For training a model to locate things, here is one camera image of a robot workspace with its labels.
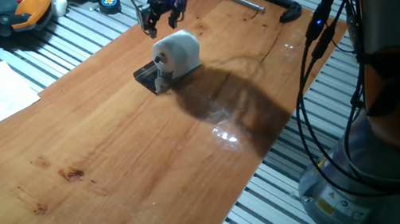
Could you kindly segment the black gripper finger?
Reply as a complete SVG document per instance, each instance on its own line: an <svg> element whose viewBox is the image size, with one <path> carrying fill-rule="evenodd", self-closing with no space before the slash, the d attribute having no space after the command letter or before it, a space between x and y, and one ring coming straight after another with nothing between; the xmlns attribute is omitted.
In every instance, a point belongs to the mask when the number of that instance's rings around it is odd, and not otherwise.
<svg viewBox="0 0 400 224"><path fill-rule="evenodd" d="M136 13L138 24L142 28L144 34L147 34L147 36L153 39L157 37L156 24L161 17L161 7L159 5L147 3L146 5L137 6Z"/></svg>
<svg viewBox="0 0 400 224"><path fill-rule="evenodd" d="M168 24L172 29L177 27L178 21L183 14L184 6L180 3L173 4L173 8L171 9L171 14L168 18Z"/></svg>

